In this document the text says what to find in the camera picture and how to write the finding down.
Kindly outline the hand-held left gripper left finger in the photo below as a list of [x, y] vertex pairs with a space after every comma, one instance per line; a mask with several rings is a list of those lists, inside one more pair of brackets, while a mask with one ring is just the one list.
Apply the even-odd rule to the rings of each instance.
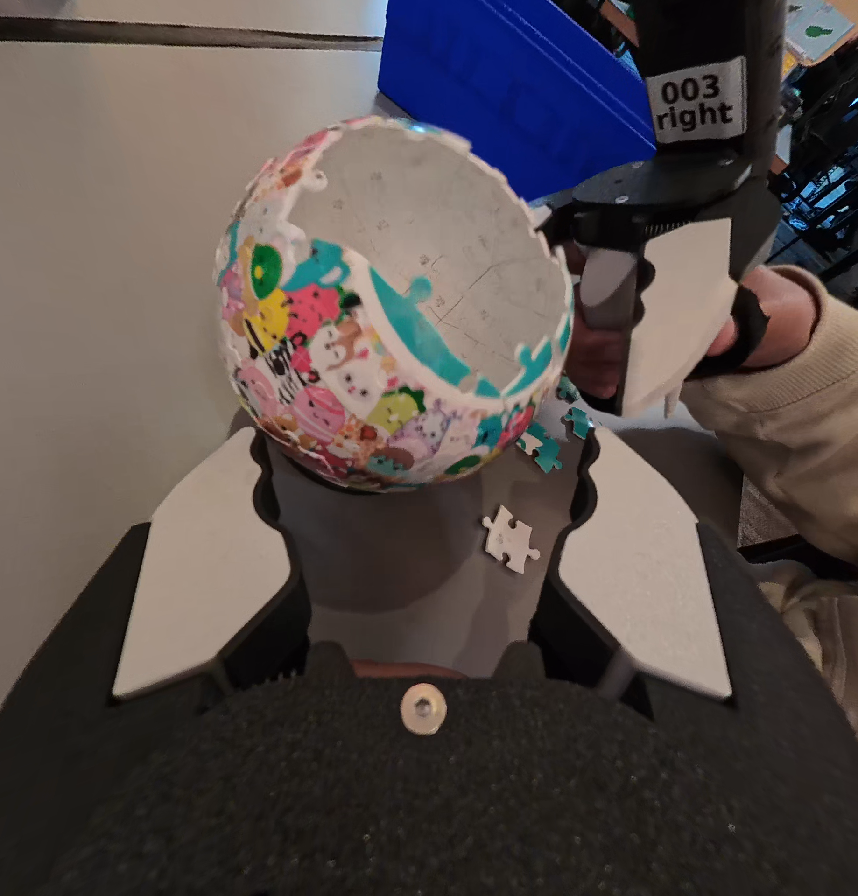
[[112, 695], [201, 675], [226, 693], [299, 670], [311, 602], [266, 438], [242, 428], [152, 515]]

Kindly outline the colourful puzzle ball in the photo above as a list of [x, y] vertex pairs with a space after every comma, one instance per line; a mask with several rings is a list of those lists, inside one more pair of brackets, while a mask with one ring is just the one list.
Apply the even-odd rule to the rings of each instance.
[[267, 160], [215, 256], [240, 404], [333, 487], [474, 474], [527, 431], [570, 346], [572, 283], [538, 212], [466, 139], [405, 119]]

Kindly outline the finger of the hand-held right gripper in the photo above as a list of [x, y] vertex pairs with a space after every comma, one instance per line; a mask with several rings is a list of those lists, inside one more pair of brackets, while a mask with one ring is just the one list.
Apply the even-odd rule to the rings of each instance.
[[730, 218], [686, 224], [649, 242], [654, 277], [628, 348], [620, 415], [633, 418], [680, 392], [707, 354], [733, 306]]

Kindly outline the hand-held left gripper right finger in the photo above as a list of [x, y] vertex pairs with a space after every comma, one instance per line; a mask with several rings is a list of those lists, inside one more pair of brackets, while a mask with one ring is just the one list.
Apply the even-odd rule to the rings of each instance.
[[529, 626], [555, 678], [625, 699], [653, 678], [733, 695], [699, 520], [616, 434], [589, 431]]

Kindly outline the white puzzle piece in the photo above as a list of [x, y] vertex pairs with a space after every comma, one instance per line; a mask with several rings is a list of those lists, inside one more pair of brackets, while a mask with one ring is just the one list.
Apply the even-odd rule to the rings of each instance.
[[540, 559], [540, 551], [532, 545], [532, 528], [505, 505], [499, 505], [493, 517], [483, 517], [482, 526], [484, 552], [513, 574], [524, 575], [526, 563]]

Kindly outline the blue plastic bin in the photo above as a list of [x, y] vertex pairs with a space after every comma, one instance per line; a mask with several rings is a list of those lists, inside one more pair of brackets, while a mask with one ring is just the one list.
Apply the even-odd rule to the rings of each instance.
[[647, 91], [548, 1], [390, 1], [379, 92], [534, 201], [654, 156]]

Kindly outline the person's right hand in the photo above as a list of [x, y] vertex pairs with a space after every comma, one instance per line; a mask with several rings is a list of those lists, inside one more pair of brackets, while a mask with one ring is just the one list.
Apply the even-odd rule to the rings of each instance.
[[[800, 355], [819, 320], [816, 298], [804, 286], [766, 266], [754, 269], [742, 284], [757, 298], [768, 322], [756, 349], [730, 373], [767, 371]], [[626, 347], [620, 331], [590, 329], [577, 308], [564, 373], [580, 392], [611, 399], [621, 381]]]

